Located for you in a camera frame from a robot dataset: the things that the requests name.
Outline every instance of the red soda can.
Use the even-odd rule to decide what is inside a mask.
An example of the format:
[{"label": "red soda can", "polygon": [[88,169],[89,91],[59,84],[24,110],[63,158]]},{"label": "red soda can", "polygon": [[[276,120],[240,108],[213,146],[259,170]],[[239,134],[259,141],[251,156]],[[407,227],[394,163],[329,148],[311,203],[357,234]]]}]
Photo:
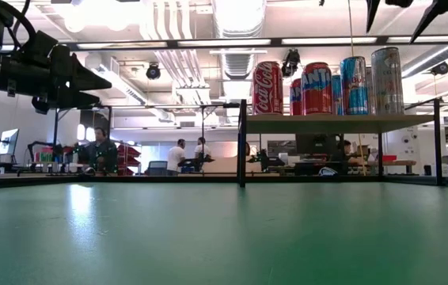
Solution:
[{"label": "red soda can", "polygon": [[290,84],[290,115],[303,115],[302,80],[295,79]]},{"label": "red soda can", "polygon": [[303,114],[332,114],[332,72],[327,63],[310,63],[302,72]]},{"label": "red soda can", "polygon": [[282,115],[282,73],[278,63],[258,63],[254,70],[252,87],[252,112],[254,115]]}]

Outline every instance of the chair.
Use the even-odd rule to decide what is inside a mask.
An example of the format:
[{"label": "chair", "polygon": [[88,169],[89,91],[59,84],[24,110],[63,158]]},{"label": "chair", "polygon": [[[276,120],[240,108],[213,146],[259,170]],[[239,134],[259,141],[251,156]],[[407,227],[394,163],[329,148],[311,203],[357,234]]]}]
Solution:
[{"label": "chair", "polygon": [[168,176],[167,161],[151,161],[148,164],[149,176]]}]

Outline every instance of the green table surface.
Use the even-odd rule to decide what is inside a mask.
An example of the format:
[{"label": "green table surface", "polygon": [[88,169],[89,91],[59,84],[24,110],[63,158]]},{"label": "green table surface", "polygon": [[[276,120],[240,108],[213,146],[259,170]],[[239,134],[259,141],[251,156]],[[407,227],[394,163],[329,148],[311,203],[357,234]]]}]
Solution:
[{"label": "green table surface", "polygon": [[448,284],[448,188],[4,188],[0,284]]}]

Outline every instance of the shelf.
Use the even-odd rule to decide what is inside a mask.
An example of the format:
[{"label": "shelf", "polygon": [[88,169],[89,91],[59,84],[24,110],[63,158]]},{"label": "shelf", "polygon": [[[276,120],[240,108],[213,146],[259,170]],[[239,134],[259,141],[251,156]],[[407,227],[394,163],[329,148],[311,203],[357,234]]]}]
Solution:
[{"label": "shelf", "polygon": [[433,121],[430,115],[247,116],[248,134],[377,134]]}]

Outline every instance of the white wall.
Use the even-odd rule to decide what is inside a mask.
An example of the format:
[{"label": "white wall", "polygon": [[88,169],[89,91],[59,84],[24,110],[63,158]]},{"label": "white wall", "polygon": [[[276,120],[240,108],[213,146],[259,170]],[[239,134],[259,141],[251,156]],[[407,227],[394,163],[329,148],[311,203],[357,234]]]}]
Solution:
[{"label": "white wall", "polygon": [[[0,92],[0,137],[3,131],[20,129],[15,156],[19,164],[29,160],[27,145],[36,140],[52,142],[55,122],[55,111],[47,115],[35,112],[31,105],[31,97],[17,95],[7,97]],[[77,127],[80,121],[79,111],[70,111],[59,121],[58,141],[62,144],[76,142]]]}]

